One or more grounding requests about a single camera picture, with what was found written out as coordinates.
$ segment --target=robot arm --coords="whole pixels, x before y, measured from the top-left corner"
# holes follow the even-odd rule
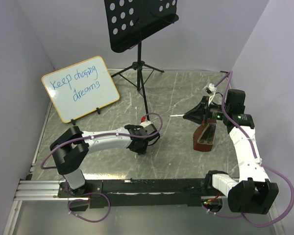
[[[223,115],[221,105],[211,104],[209,96],[204,96],[183,118],[197,124],[207,124],[208,118],[223,120],[235,147],[240,171],[239,182],[233,180],[226,172],[213,170],[206,175],[206,187],[214,187],[222,192],[228,198],[232,212],[266,214],[279,190],[276,183],[270,182],[264,168],[261,167],[254,122],[251,115],[244,114],[244,101],[244,91],[228,90],[225,110],[250,139]],[[257,158],[254,157],[250,141]]]
[[[140,125],[126,125],[116,130],[102,132],[81,131],[78,126],[73,126],[50,146],[50,150],[72,139],[95,136],[73,142],[73,145],[64,145],[52,155],[58,173],[63,175],[70,188],[75,190],[85,185],[85,178],[79,166],[86,154],[112,148],[128,148],[138,154],[145,154],[148,143],[154,139],[157,141],[160,134],[144,139],[137,136],[149,136],[155,132],[157,132],[156,127],[148,120],[142,121]]]

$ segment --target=gray marble surface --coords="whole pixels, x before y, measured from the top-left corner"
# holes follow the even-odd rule
[[[144,71],[147,78],[150,71]],[[208,83],[216,83],[223,74],[218,72],[154,72],[146,83],[149,111],[159,113],[163,118],[161,139],[150,146],[145,155],[137,155],[128,149],[109,149],[88,154],[81,169],[86,179],[169,179],[203,178],[209,170],[222,170],[238,178],[239,170],[233,143],[222,122],[217,123],[215,143],[211,152],[193,150],[193,133],[197,124],[171,114],[183,114],[196,106]],[[136,73],[124,73],[135,82]],[[139,124],[145,114],[144,101],[136,88],[120,76],[114,77],[120,93],[120,100],[102,109],[102,113],[89,114],[76,121],[84,131],[106,131],[126,124]],[[223,92],[225,83],[218,91]],[[219,95],[214,99],[221,102]],[[159,120],[151,117],[156,126]],[[50,144],[64,133],[71,124],[62,123],[52,106],[42,142],[39,148],[36,168],[32,180],[58,180],[61,178],[55,169],[41,170],[40,163],[49,152]],[[54,165],[53,159],[47,166]]]

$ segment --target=purple cable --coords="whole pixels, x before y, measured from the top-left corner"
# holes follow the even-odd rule
[[[222,103],[221,103],[221,108],[222,108],[222,112],[223,114],[225,115],[225,117],[231,122],[233,123],[234,126],[236,126],[238,129],[240,129],[240,131],[243,132],[243,134],[246,136],[246,138],[248,139],[249,143],[250,143],[250,146],[251,146],[251,149],[253,151],[253,155],[254,155],[254,158],[257,158],[257,154],[256,154],[256,151],[255,151],[255,148],[254,148],[254,144],[252,142],[252,140],[250,139],[250,137],[248,136],[248,134],[240,127],[239,124],[237,124],[232,118],[229,117],[229,115],[226,113],[225,111],[225,96],[227,94],[227,90],[229,89],[229,86],[230,86],[230,81],[231,81],[231,78],[232,78],[232,74],[233,74],[233,71],[230,71],[229,73],[227,73],[227,75],[225,77],[223,77],[221,79],[221,81],[223,81],[226,77],[228,77],[228,81],[226,83],[226,87],[225,87],[225,90],[224,90],[224,93],[223,93],[223,97],[222,97]],[[294,187],[292,185],[292,183],[290,182],[290,180],[284,176],[283,174],[281,174],[280,172],[268,167],[268,166],[265,166],[265,165],[261,165],[263,168],[275,173],[276,175],[280,176],[282,179],[284,179],[289,187],[290,187],[290,190],[291,190],[291,200],[290,200],[290,203],[288,205],[288,207],[286,208],[286,210],[277,218],[275,218],[274,220],[272,220],[271,222],[268,222],[268,223],[265,223],[265,224],[254,224],[253,222],[251,222],[249,219],[246,218],[246,216],[244,214],[242,214],[242,217],[244,218],[244,220],[246,220],[250,225],[252,226],[255,226],[257,228],[264,228],[264,227],[268,227],[272,224],[275,224],[276,222],[280,221],[281,219],[283,219],[285,216],[287,216],[288,213],[290,213],[293,205],[294,205]]]
[[[49,157],[54,154],[59,148],[62,148],[63,146],[67,145],[67,144],[70,144],[70,143],[73,143],[73,142],[76,142],[76,141],[82,141],[82,140],[88,140],[88,139],[92,139],[92,138],[96,138],[96,137],[101,137],[101,136],[113,136],[113,135],[119,135],[119,136],[128,136],[128,137],[135,137],[135,138],[141,138],[141,139],[146,139],[146,138],[150,138],[150,137],[153,137],[155,135],[157,135],[160,130],[162,129],[162,126],[163,126],[163,121],[162,121],[162,118],[159,114],[157,113],[148,113],[148,114],[145,114],[144,117],[146,116],[149,116],[149,115],[156,115],[159,117],[160,119],[160,126],[159,126],[159,129],[151,134],[151,135],[148,135],[148,136],[136,136],[136,135],[130,135],[130,134],[124,134],[124,133],[116,133],[116,132],[111,132],[111,133],[102,133],[102,134],[97,134],[97,135],[93,135],[93,136],[85,136],[85,137],[79,137],[79,138],[75,138],[75,139],[72,139],[72,140],[69,140],[69,141],[66,141],[58,146],[56,146],[44,159],[43,161],[41,162],[40,164],[40,168],[42,170],[47,170],[47,169],[56,169],[57,167],[56,166],[44,166],[46,161],[49,159]]]
[[[71,195],[71,196],[74,196],[73,194],[71,194],[71,192],[70,192],[70,190],[69,190],[68,182],[66,183],[66,188],[67,188],[67,192],[68,192],[68,194]],[[108,211],[107,211],[107,213],[104,215],[103,218],[101,218],[101,219],[99,219],[99,220],[90,220],[90,219],[86,219],[86,218],[84,218],[84,217],[82,217],[82,216],[80,216],[80,215],[78,215],[78,214],[76,214],[76,213],[74,213],[73,211],[70,210],[70,205],[71,205],[71,203],[73,203],[73,202],[85,202],[86,200],[83,200],[83,199],[75,199],[75,200],[70,201],[70,202],[68,203],[69,214],[72,214],[72,215],[74,215],[75,217],[80,218],[80,219],[82,219],[82,220],[84,220],[84,221],[86,221],[86,222],[90,222],[90,223],[98,223],[98,222],[103,221],[106,217],[108,217],[108,215],[109,215],[109,213],[110,213],[110,211],[111,211],[111,204],[110,204],[110,200],[109,200],[109,198],[108,198],[106,195],[104,195],[104,194],[101,193],[101,192],[89,192],[89,193],[84,193],[84,194],[82,194],[82,195],[80,195],[80,196],[88,196],[88,195],[93,195],[93,194],[97,194],[97,195],[103,196],[103,197],[107,200],[107,202],[108,202]]]
[[[215,87],[217,87],[221,82],[223,82],[223,80],[229,76],[230,72],[228,72],[223,78],[221,78],[221,80],[215,84]]]

